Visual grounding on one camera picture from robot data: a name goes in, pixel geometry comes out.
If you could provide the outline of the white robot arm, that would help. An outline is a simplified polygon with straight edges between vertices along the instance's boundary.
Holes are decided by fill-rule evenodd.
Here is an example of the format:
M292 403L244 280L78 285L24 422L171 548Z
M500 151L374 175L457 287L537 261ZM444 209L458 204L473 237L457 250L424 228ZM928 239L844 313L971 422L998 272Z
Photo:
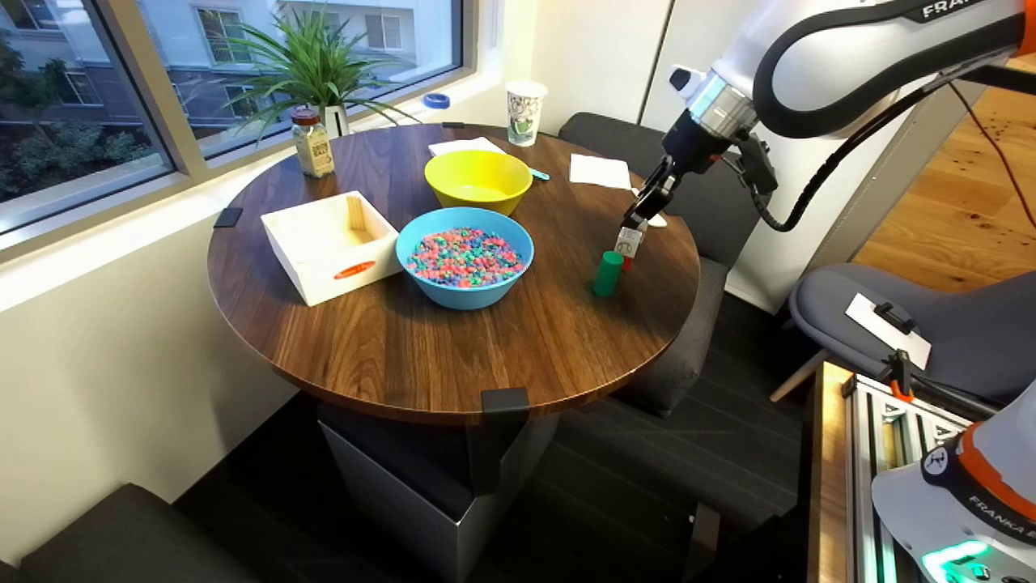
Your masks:
M664 135L659 164L623 209L615 250L633 260L679 178L705 172L727 148L737 148L759 221L786 233L857 141L943 84L1033 49L1033 0L759 0L705 72L670 75L684 112ZM786 139L849 128L784 221L767 209L777 178L755 126Z

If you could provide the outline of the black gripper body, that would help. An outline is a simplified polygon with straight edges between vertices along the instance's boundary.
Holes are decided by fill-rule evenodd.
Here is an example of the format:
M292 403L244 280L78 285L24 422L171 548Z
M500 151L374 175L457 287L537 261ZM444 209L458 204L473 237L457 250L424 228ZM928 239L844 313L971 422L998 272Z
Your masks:
M690 112L679 112L670 133L664 135L659 164L652 169L652 175L629 207L629 221L646 224L650 218L658 218L672 200L677 185L690 172L702 175L730 146L740 146L744 139L746 139L744 128L734 128L730 135L711 135L699 118L692 118Z

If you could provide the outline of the grey orange robot base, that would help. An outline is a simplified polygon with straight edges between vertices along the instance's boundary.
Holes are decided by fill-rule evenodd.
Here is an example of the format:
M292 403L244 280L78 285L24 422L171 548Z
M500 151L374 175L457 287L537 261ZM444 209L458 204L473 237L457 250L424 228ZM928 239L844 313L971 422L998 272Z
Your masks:
M871 505L924 583L1036 583L1036 381L881 474Z

